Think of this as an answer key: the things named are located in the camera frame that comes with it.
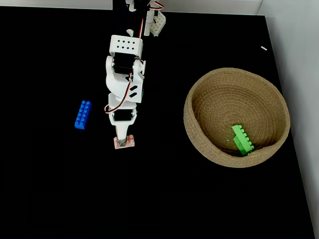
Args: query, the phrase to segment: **lego brick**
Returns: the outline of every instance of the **lego brick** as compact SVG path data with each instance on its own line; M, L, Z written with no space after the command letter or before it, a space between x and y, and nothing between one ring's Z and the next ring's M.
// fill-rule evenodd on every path
M250 153L255 147L252 145L249 137L247 137L247 134L245 133L243 127L238 124L232 126L232 128L236 134L236 136L234 137L235 144L237 145L242 155Z
M135 142L134 142L133 135L130 135L130 136L127 137L126 145L123 146L123 147L119 146L117 137L114 138L114 147L115 147L115 149L128 148L128 147L134 147L134 146L135 146Z
M78 129L85 129L88 122L92 104L89 101L82 101L74 126Z

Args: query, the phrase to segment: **small white object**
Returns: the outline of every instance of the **small white object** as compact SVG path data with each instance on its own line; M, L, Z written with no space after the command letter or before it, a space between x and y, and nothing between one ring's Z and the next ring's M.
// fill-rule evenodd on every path
M150 28L152 23L154 23L154 10L149 10L148 14L146 16L146 23L145 23L145 30L144 30L144 36L149 36L150 35Z
M166 23L166 17L159 11L158 16L154 16L156 23L151 24L150 32L154 36L158 36Z
M130 37L133 37L134 31L132 29L127 29L126 32L130 35Z
M126 4L130 5L129 6L130 11L136 11L136 9L134 8L134 0L126 0Z
M112 35L110 44L110 54L126 53L141 57L143 40L136 37Z

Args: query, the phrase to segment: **woven basket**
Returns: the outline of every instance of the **woven basket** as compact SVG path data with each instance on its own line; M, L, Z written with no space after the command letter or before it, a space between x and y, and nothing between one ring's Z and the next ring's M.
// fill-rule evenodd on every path
M285 142L290 118L278 89L250 72L222 68L209 72L190 89L184 124L195 148L209 160L245 168L270 158ZM242 156L232 126L241 124L255 150Z

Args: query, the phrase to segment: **black surface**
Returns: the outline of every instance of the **black surface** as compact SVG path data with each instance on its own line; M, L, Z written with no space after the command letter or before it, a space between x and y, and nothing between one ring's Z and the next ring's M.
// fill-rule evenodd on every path
M266 162L235 169L204 158L183 125L189 89L211 70L244 69L281 90L265 18L164 14L160 36L144 39L136 146L114 150L105 60L123 22L106 10L0 8L35 105L27 216L7 235L314 237L291 134ZM76 130L82 100L93 106Z

